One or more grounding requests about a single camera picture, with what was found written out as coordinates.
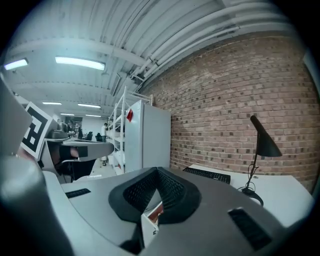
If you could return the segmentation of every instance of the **black vent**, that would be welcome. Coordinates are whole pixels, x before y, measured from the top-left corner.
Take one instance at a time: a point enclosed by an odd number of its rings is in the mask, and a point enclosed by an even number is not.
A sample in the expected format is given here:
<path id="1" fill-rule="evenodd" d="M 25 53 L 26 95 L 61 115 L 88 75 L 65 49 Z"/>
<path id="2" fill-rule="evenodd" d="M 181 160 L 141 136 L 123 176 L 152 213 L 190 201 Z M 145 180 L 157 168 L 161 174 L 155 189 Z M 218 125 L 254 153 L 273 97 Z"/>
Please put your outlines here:
<path id="1" fill-rule="evenodd" d="M 90 193 L 91 191 L 87 188 L 83 188 L 83 189 L 79 189 L 79 190 L 74 190 L 74 191 L 70 191 L 70 192 L 66 192 L 65 195 L 67 198 L 75 198 L 75 197 L 78 197 L 78 196 L 82 196 L 82 195 L 85 195 L 85 194 L 88 194 Z"/>
<path id="2" fill-rule="evenodd" d="M 159 225 L 184 222 L 201 201 L 201 194 L 194 184 L 162 167 L 153 167 L 113 188 L 109 204 L 120 219 L 140 223 L 141 214 L 156 190 L 163 203 Z"/>
<path id="3" fill-rule="evenodd" d="M 272 241 L 242 208 L 233 209 L 228 214 L 255 251 L 260 250 Z"/>
<path id="4" fill-rule="evenodd" d="M 159 182 L 157 189 L 162 199 L 163 208 L 170 209 L 182 200 L 185 194 L 185 187 L 173 178 L 158 172 Z"/>
<path id="5" fill-rule="evenodd" d="M 140 212 L 144 212 L 157 188 L 157 172 L 152 172 L 144 179 L 139 180 L 126 188 L 124 199 Z"/>

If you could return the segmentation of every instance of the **floor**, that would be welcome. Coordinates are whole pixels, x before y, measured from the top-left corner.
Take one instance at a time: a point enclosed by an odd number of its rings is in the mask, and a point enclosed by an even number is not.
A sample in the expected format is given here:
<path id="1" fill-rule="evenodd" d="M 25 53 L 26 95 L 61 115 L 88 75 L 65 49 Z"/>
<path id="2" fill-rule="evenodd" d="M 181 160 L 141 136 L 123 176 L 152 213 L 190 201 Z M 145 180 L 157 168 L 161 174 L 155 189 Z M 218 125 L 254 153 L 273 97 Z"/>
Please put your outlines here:
<path id="1" fill-rule="evenodd" d="M 113 169 L 113 167 L 110 164 L 106 164 L 106 166 L 103 166 L 103 162 L 98 158 L 92 167 L 92 171 L 90 176 L 84 176 L 79 179 L 78 181 L 85 181 L 87 179 L 102 179 L 102 178 L 107 178 L 107 177 L 113 177 L 116 176 L 116 172 Z"/>

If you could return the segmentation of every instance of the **white shelving unit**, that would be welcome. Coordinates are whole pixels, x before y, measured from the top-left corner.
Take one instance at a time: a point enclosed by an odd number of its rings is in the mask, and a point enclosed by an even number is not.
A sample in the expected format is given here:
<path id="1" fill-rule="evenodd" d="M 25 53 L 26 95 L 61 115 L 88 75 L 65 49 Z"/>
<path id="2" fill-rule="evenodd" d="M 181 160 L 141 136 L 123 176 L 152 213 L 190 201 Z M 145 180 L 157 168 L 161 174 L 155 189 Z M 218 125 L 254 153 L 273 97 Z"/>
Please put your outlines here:
<path id="1" fill-rule="evenodd" d="M 107 132 L 107 142 L 110 142 L 114 145 L 114 152 L 112 153 L 112 167 L 117 175 L 125 173 L 125 151 L 124 151 L 124 142 L 125 142 L 125 118 L 127 116 L 127 109 L 130 108 L 132 104 L 137 101 L 142 100 L 145 104 L 153 104 L 152 94 L 144 96 L 137 92 L 127 91 L 127 87 L 124 87 L 124 92 L 120 100 L 114 105 L 114 110 L 108 118 L 108 132 Z M 116 129 L 120 127 L 120 132 L 117 133 Z"/>

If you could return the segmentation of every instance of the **person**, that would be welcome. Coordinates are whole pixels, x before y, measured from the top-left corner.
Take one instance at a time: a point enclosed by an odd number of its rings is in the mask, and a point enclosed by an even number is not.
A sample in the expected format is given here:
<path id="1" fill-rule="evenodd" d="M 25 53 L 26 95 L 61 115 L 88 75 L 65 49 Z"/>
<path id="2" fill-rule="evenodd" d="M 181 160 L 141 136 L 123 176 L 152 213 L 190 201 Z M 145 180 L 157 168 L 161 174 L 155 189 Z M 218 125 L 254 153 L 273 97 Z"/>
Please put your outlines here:
<path id="1" fill-rule="evenodd" d="M 108 124 L 105 122 L 104 125 L 101 127 L 101 136 L 102 136 L 102 142 L 106 142 L 107 137 L 107 128 Z"/>
<path id="2" fill-rule="evenodd" d="M 82 140 L 83 136 L 81 124 L 78 124 L 78 139 Z"/>
<path id="3" fill-rule="evenodd" d="M 72 122 L 71 121 L 68 122 L 68 133 L 69 132 L 72 132 Z"/>
<path id="4" fill-rule="evenodd" d="M 72 128 L 72 122 L 71 120 L 68 122 L 68 126 L 67 126 L 67 133 L 68 133 L 68 136 L 69 138 L 71 138 L 71 133 L 73 131 L 73 128 Z"/>
<path id="5" fill-rule="evenodd" d="M 101 127 L 101 136 L 102 136 L 102 142 L 106 142 L 107 138 L 107 129 L 108 129 L 108 124 L 105 122 L 103 126 Z M 106 166 L 107 165 L 107 157 L 103 156 L 101 157 L 102 160 L 102 165 Z"/>

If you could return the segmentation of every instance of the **white ceiling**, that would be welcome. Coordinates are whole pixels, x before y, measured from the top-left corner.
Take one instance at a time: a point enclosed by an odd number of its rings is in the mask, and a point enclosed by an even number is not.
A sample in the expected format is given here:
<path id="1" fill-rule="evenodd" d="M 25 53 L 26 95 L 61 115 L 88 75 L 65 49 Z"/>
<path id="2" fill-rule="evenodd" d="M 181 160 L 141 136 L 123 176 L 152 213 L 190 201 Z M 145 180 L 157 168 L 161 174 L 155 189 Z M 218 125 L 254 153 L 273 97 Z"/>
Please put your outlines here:
<path id="1" fill-rule="evenodd" d="M 105 117 L 112 112 L 124 86 L 129 91 L 137 89 L 138 84 L 130 79 L 130 75 L 139 70 L 162 44 L 197 20 L 238 5 L 248 8 L 194 26 L 165 47 L 156 60 L 167 53 L 173 56 L 177 51 L 171 53 L 170 50 L 205 29 L 208 30 L 206 35 L 196 38 L 193 44 L 230 27 L 244 25 L 243 28 L 240 26 L 235 34 L 202 40 L 201 44 L 174 57 L 148 78 L 149 81 L 205 45 L 251 31 L 286 30 L 287 21 L 265 1 L 47 0 L 25 18 L 8 46 L 4 64 L 27 58 L 28 66 L 8 71 L 2 68 L 1 72 L 14 92 L 38 105 L 43 101 L 60 102 L 61 106 L 55 106 L 57 112 Z M 243 21 L 240 22 L 239 17 L 244 17 Z M 220 23 L 225 26 L 210 30 Z M 103 62 L 106 67 L 101 71 L 57 64 L 55 56 L 90 59 Z M 154 64 L 147 65 L 141 76 Z M 119 86 L 116 95 L 111 96 L 117 74 Z M 79 107 L 77 103 L 101 105 L 101 110 Z"/>

